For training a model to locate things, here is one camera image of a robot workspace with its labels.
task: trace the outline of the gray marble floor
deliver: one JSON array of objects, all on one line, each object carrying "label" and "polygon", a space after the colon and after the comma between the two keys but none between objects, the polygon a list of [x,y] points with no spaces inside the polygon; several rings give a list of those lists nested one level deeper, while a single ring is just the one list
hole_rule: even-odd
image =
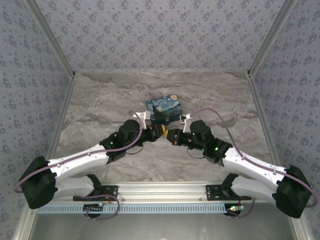
[{"label": "gray marble floor", "polygon": [[[55,157],[88,149],[131,118],[129,110],[143,112],[146,100],[171,94],[178,96],[185,114],[201,108],[216,109],[244,152],[271,163],[257,109],[242,72],[76,74]],[[215,136],[230,142],[214,113],[204,112],[195,119],[204,120]],[[190,153],[201,156],[196,150]],[[83,175],[87,173],[95,173],[102,182],[222,181],[228,175],[223,167],[191,158],[185,147],[172,146],[164,137],[145,143],[136,155],[126,155]]]}]

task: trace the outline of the starry night painting print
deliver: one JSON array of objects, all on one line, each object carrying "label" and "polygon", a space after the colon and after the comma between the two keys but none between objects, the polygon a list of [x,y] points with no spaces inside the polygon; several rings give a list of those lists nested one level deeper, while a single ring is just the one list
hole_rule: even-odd
[{"label": "starry night painting print", "polygon": [[179,120],[182,108],[177,95],[163,96],[146,101],[146,106],[151,112],[151,120],[167,119],[170,122]]}]

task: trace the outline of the floral wallpaper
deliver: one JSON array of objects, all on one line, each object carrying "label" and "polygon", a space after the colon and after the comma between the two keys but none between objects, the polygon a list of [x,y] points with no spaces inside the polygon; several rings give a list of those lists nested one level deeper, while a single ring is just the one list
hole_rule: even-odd
[{"label": "floral wallpaper", "polygon": [[246,70],[283,0],[37,0],[72,68]]},{"label": "floral wallpaper", "polygon": [[46,155],[69,80],[24,1],[0,9],[0,239],[9,240],[25,204],[13,187]]},{"label": "floral wallpaper", "polygon": [[[302,169],[320,196],[320,2],[298,1],[254,77],[285,166]],[[320,239],[320,207],[306,209]]]}]

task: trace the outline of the patterned wallpaper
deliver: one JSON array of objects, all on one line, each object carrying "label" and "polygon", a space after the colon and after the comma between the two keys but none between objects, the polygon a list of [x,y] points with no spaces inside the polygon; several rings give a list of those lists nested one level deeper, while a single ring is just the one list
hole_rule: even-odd
[{"label": "patterned wallpaper", "polygon": [[283,0],[37,0],[72,68],[248,69]]},{"label": "patterned wallpaper", "polygon": [[[292,10],[260,66],[255,82],[285,166],[302,169],[320,196],[320,2]],[[307,209],[320,239],[320,207]]]},{"label": "patterned wallpaper", "polygon": [[14,184],[46,155],[69,80],[24,1],[0,9],[0,239],[9,240],[25,204]]}]

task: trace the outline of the starry night box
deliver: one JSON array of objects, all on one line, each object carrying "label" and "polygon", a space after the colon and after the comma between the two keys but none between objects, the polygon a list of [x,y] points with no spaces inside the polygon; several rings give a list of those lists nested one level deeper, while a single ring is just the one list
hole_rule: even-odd
[{"label": "starry night box", "polygon": [[179,121],[182,107],[177,95],[163,96],[146,101],[146,106],[151,112],[151,122],[168,125]]}]

